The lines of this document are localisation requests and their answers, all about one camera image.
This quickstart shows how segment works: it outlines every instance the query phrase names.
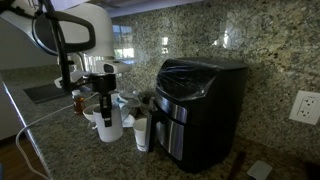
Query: air fryer lid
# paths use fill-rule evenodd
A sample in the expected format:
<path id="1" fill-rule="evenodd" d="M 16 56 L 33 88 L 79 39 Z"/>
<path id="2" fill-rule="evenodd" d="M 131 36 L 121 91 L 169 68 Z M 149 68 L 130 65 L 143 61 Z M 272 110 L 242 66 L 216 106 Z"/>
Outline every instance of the air fryer lid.
<path id="1" fill-rule="evenodd" d="M 157 76 L 157 89 L 179 101 L 204 97 L 221 67 L 169 59 Z"/>

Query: granite backsplash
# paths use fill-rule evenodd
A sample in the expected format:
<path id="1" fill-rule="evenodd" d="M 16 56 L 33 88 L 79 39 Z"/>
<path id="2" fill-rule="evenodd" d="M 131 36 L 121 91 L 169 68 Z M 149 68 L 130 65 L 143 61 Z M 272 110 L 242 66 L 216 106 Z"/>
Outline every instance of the granite backsplash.
<path id="1" fill-rule="evenodd" d="M 288 119 L 298 90 L 320 92 L 319 14 L 318 0 L 205 0 L 113 18 L 115 48 L 134 52 L 118 87 L 153 91 L 168 58 L 243 61 L 250 71 L 237 134 L 320 163 L 320 123 Z"/>

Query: black air fryer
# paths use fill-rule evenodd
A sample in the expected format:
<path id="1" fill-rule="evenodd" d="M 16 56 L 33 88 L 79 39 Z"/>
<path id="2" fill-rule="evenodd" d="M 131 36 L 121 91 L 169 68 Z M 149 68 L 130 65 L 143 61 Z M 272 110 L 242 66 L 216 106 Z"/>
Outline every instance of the black air fryer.
<path id="1" fill-rule="evenodd" d="M 203 58 L 168 59 L 157 75 L 156 110 L 147 122 L 146 149 L 155 135 L 180 169 L 199 172 L 230 152 L 248 66 Z"/>

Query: electrical outlet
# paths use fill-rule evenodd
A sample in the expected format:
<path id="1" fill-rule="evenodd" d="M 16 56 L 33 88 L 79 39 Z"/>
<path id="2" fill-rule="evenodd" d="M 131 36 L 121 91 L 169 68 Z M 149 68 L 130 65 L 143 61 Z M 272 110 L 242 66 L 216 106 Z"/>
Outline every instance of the electrical outlet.
<path id="1" fill-rule="evenodd" d="M 298 91 L 289 119 L 316 125 L 320 117 L 320 94 Z"/>

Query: granite countertop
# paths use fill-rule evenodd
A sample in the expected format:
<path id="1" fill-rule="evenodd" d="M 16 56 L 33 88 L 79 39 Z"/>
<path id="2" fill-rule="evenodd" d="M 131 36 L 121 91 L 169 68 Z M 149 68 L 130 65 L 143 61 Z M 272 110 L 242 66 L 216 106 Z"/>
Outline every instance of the granite countertop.
<path id="1" fill-rule="evenodd" d="M 30 124 L 72 103 L 71 97 L 34 104 L 23 89 L 51 83 L 60 76 L 55 66 L 2 71 L 4 84 L 17 107 L 21 121 Z M 102 142 L 88 121 L 63 110 L 28 131 L 47 173 L 52 179 L 227 179 L 239 152 L 245 162 L 236 179 L 249 179 L 246 172 L 262 160 L 273 167 L 268 179 L 307 179 L 303 162 L 261 144 L 236 137 L 229 156 L 198 174 L 185 173 L 158 146 L 144 153 L 136 148 L 132 128 L 125 128 L 116 142 Z"/>

